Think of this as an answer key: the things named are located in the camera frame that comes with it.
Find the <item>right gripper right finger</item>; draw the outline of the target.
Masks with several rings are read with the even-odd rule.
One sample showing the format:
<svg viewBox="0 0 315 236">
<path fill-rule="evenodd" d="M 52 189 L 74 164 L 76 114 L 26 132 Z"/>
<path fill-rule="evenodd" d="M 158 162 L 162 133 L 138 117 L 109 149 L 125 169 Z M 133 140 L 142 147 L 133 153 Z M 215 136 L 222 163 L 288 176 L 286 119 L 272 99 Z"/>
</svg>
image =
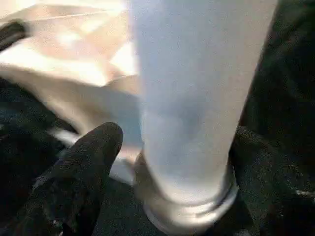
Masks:
<svg viewBox="0 0 315 236">
<path fill-rule="evenodd" d="M 315 172 L 247 127 L 239 126 L 230 157 L 260 236 L 315 234 Z"/>
</svg>

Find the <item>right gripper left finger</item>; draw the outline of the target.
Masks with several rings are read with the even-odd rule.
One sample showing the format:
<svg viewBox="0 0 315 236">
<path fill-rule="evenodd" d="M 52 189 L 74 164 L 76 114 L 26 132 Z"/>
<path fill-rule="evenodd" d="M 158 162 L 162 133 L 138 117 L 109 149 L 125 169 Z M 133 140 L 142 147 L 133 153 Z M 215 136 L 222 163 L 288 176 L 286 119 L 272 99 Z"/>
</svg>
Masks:
<svg viewBox="0 0 315 236">
<path fill-rule="evenodd" d="M 40 176 L 38 185 L 1 235 L 92 235 L 122 143 L 123 131 L 114 122 L 106 122 L 78 139 Z"/>
</svg>

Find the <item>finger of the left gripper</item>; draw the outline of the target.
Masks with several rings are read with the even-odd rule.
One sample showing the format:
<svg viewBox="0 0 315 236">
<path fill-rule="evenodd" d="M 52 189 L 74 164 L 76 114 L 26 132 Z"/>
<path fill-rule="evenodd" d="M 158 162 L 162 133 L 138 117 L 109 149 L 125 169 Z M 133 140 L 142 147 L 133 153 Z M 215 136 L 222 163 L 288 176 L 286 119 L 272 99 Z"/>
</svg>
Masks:
<svg viewBox="0 0 315 236">
<path fill-rule="evenodd" d="M 0 51 L 28 37 L 28 26 L 20 20 L 11 20 L 0 26 Z"/>
</svg>

